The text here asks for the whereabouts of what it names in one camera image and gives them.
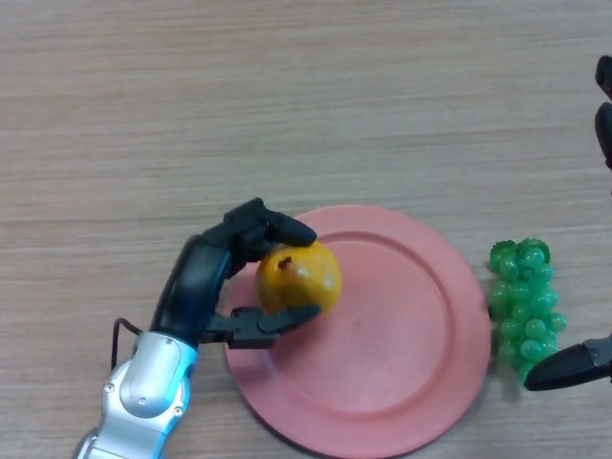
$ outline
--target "yellow fruit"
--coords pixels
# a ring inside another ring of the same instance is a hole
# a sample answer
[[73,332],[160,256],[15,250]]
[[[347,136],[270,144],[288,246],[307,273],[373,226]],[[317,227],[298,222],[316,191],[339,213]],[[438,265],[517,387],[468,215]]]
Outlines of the yellow fruit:
[[318,241],[310,247],[279,246],[261,261],[256,279],[261,307],[268,314],[308,304],[327,313],[342,290],[338,261]]

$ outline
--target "silver robot wrist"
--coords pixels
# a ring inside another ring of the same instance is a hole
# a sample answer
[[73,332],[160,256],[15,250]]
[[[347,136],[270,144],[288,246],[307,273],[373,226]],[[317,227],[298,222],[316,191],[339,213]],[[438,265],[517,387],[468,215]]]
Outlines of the silver robot wrist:
[[101,419],[73,459],[163,459],[186,413],[198,352],[173,337],[143,332],[132,359],[104,383]]

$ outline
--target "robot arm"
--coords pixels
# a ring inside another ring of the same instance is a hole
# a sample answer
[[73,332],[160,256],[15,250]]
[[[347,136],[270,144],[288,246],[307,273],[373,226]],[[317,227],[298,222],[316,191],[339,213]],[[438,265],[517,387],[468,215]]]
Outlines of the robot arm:
[[[165,284],[149,330],[123,318],[116,321],[100,424],[85,435],[73,459],[163,458],[165,440],[189,404],[189,379],[200,344],[270,347],[320,312],[316,305],[304,305],[274,316],[259,308],[219,316],[215,308],[223,283],[278,243],[309,246],[316,239],[312,229],[267,209],[261,199],[235,208],[221,224],[191,237]],[[132,358],[116,366],[120,324],[138,339]]]
[[[597,63],[595,81],[612,99],[612,56]],[[612,103],[604,102],[595,115],[595,133],[605,164],[612,169]],[[527,375],[528,390],[554,390],[612,377],[612,336],[588,339],[538,363]]]

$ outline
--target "black cable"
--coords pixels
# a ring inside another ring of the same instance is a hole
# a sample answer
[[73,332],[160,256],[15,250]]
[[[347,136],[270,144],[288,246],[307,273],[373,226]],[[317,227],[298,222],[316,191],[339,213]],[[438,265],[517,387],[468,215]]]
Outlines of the black cable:
[[111,350],[111,371],[113,371],[117,366],[117,354],[119,352],[119,329],[122,325],[136,336],[142,333],[142,330],[136,325],[132,324],[127,318],[119,317],[115,319],[115,324],[113,325],[113,348]]

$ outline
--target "grape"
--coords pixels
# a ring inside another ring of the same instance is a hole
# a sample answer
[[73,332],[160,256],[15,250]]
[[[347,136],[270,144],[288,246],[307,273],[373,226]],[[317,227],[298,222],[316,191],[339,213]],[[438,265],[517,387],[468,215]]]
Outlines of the grape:
[[507,318],[499,324],[499,335],[505,339],[516,339],[523,333],[523,327],[518,320]]
[[528,361],[539,361],[544,354],[544,349],[539,342],[525,339],[520,345],[520,353]]
[[489,293],[489,304],[491,306],[508,306],[512,302],[510,296],[510,286],[503,281],[497,282],[493,290]]
[[540,279],[536,273],[532,274],[529,277],[529,286],[532,288],[532,292],[548,292],[550,290],[549,282],[546,280]]
[[521,262],[526,268],[539,270],[544,264],[544,252],[538,247],[530,247],[525,249],[521,254]]
[[540,249],[544,253],[544,263],[551,262],[551,251],[548,246],[544,244],[544,241],[534,239],[533,237],[528,237],[520,242],[520,247],[523,251],[531,248]]
[[532,299],[532,313],[540,317],[546,316],[555,307],[557,302],[558,295],[554,290],[544,291]]
[[514,241],[501,241],[492,247],[489,257],[489,268],[493,273],[499,274],[501,259],[508,253],[514,253],[515,247],[516,243]]
[[501,360],[512,365],[520,360],[520,354],[511,341],[502,342],[501,346],[499,346],[498,354]]
[[555,268],[551,265],[544,265],[539,271],[535,272],[535,275],[541,282],[550,282],[555,277]]
[[[544,323],[550,323],[550,319],[544,319]],[[542,342],[552,342],[557,345],[557,333],[553,330],[546,331],[546,337],[542,340]]]
[[501,322],[510,316],[510,305],[506,303],[493,303],[489,306],[493,320]]
[[524,282],[516,282],[510,290],[510,295],[515,301],[525,301],[530,293],[529,285]]
[[563,314],[552,313],[548,318],[548,325],[554,332],[562,332],[567,327],[567,319]]
[[558,351],[557,345],[554,342],[542,342],[543,357],[550,357]]
[[534,270],[531,268],[521,268],[520,278],[530,287],[534,287]]
[[531,361],[526,361],[525,363],[520,365],[520,369],[518,370],[518,375],[522,383],[525,383],[525,380],[527,379],[529,372],[532,371],[535,366],[536,364]]
[[538,318],[532,318],[525,324],[525,335],[529,339],[543,341],[546,339],[546,332],[546,324]]
[[499,276],[510,281],[518,279],[518,265],[511,254],[506,254],[499,260]]
[[532,316],[532,312],[527,303],[516,303],[512,309],[512,317],[520,323],[525,323]]

